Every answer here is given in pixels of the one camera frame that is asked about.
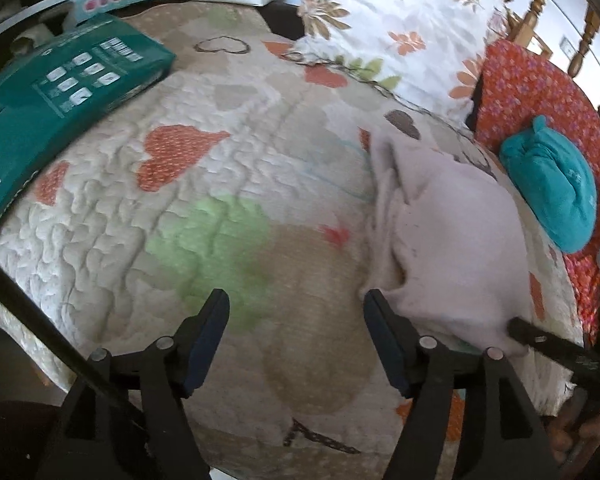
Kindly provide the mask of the pale pink zip cardigan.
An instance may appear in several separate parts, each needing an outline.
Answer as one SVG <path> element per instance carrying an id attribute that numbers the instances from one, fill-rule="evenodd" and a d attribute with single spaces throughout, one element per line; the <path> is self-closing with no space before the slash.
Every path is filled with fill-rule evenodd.
<path id="1" fill-rule="evenodd" d="M 418 328 L 522 356 L 511 318 L 531 318 L 524 231 L 510 194 L 484 171 L 405 134 L 374 136 L 376 203 L 366 289 Z"/>

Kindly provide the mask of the teal plush garment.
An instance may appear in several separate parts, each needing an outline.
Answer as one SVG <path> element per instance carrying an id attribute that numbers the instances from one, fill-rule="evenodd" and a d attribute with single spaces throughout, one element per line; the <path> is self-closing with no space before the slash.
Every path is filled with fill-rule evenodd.
<path id="1" fill-rule="evenodd" d="M 585 248 L 594 231 L 597 188 L 576 144 L 536 116 L 501 144 L 498 158 L 554 244 L 565 254 Z"/>

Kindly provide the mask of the quilted heart pattern bedspread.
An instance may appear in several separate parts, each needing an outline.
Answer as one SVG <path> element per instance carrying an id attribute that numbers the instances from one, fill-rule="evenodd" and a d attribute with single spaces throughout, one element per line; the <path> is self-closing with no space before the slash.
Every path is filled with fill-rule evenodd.
<path id="1" fill-rule="evenodd" d="M 410 404 L 362 315 L 370 138 L 401 133 L 508 177 L 470 133 L 285 60 L 255 10 L 165 4 L 130 24 L 175 54 L 172 73 L 12 203 L 0 266 L 85 354 L 143 349 L 224 289 L 227 330 L 185 404 L 209 464 L 239 479 L 379 478 Z"/>

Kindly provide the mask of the orange floral blanket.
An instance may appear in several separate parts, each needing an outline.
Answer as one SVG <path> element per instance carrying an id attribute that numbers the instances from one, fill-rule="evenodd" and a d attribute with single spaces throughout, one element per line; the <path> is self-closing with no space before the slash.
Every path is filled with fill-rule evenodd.
<path id="1" fill-rule="evenodd" d="M 598 192 L 592 240 L 565 258 L 578 313 L 589 340 L 600 334 L 600 118 L 576 83 L 545 58 L 508 40 L 486 48 L 481 86 L 475 91 L 479 143 L 496 153 L 506 138 L 543 115 L 550 128 L 564 134 L 590 165 Z"/>

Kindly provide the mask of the green cardboard box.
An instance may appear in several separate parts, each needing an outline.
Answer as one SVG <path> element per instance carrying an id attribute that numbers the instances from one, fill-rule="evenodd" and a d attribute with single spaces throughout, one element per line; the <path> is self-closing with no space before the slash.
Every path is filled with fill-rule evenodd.
<path id="1" fill-rule="evenodd" d="M 0 219 L 32 177 L 106 114 L 163 79 L 174 53 L 108 14 L 0 73 Z"/>

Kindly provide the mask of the white floral pillow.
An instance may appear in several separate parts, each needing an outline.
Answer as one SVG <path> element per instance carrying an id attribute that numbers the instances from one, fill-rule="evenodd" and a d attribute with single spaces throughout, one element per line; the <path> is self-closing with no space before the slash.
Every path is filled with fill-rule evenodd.
<path id="1" fill-rule="evenodd" d="M 454 124 L 474 108 L 486 47 L 508 34 L 504 0 L 300 0 L 298 13 L 288 58 L 343 68 Z"/>

